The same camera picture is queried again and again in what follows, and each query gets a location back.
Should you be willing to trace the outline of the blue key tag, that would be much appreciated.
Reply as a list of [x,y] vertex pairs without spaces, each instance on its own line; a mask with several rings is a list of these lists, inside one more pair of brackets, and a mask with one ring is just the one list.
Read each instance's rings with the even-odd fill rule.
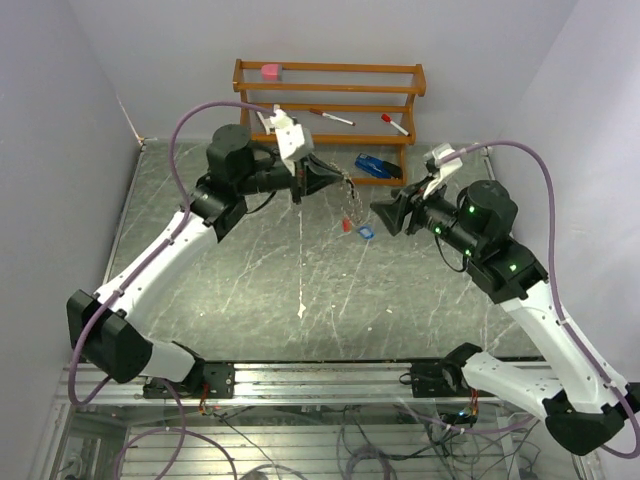
[[365,240],[371,240],[375,237],[374,231],[368,226],[359,227],[358,234]]

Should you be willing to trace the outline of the round metal keyring disc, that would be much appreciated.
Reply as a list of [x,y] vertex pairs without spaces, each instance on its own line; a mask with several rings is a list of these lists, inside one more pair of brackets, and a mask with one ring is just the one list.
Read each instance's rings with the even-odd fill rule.
[[341,189],[344,191],[345,199],[342,201],[342,211],[353,227],[364,225],[366,216],[364,207],[357,190],[356,184],[350,174],[335,162],[329,165],[342,176]]

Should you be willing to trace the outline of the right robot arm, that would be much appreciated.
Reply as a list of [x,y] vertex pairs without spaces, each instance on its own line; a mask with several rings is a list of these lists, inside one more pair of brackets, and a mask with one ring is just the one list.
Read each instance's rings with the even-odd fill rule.
[[459,252],[465,273],[524,330],[552,373],[515,367],[464,343],[441,360],[442,387],[455,396],[481,390],[516,405],[543,421],[575,455],[604,447],[638,413],[639,388],[601,356],[583,351],[589,343],[554,305],[549,274],[511,235],[518,207],[508,191],[497,181],[480,180],[464,188],[456,203],[444,193],[427,193],[419,182],[371,209],[391,235],[427,229]]

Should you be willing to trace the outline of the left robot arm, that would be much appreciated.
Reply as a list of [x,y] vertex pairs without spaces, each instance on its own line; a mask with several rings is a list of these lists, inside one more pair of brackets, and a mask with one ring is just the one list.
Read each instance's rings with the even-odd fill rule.
[[287,190],[299,203],[344,176],[303,147],[302,157],[282,158],[252,140],[238,124],[218,128],[206,150],[207,172],[188,204],[128,267],[93,293],[76,291],[66,311],[71,345],[117,383],[139,375],[168,380],[182,397],[203,387],[203,359],[176,343],[152,340],[136,327],[154,308],[171,281],[202,252],[218,245],[250,210],[249,195]]

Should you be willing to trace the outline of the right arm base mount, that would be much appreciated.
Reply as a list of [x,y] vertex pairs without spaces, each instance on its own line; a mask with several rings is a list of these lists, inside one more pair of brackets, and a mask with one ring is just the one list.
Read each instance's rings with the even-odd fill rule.
[[443,358],[421,358],[410,362],[409,370],[398,378],[409,386],[414,398],[441,398],[471,394],[462,368],[469,359],[482,353],[481,347],[463,343]]

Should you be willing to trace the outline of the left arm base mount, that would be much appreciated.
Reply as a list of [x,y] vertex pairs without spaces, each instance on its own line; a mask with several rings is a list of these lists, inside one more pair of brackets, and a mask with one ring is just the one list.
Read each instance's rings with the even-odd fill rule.
[[[231,399],[235,388],[234,365],[229,362],[198,360],[187,377],[180,382],[168,381],[181,399]],[[144,399],[170,399],[164,380],[153,377],[143,386]]]

